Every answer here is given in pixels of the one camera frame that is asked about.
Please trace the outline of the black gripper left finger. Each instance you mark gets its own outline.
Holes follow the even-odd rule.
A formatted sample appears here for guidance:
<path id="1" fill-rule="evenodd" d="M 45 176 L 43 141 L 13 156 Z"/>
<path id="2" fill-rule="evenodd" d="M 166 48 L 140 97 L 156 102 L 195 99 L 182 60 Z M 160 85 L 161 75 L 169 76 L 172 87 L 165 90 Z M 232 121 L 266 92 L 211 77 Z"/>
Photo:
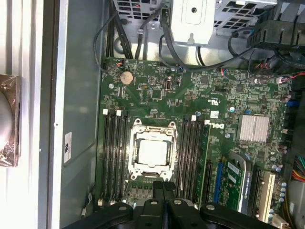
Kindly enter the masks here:
<path id="1" fill-rule="evenodd" d="M 161 229 L 163 182 L 153 182 L 153 198 L 141 199 L 136 207 L 119 202 L 80 219 L 66 229 Z"/>

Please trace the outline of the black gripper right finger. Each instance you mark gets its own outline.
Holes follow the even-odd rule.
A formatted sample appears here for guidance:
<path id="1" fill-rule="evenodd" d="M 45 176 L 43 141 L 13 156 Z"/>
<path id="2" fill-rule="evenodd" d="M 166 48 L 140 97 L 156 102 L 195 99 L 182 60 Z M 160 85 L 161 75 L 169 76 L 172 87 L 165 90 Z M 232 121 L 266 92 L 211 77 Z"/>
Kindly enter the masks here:
<path id="1" fill-rule="evenodd" d="M 262 222 L 227 207 L 207 203 L 199 210 L 174 194 L 173 182 L 165 182 L 164 197 L 172 229 L 261 229 Z"/>

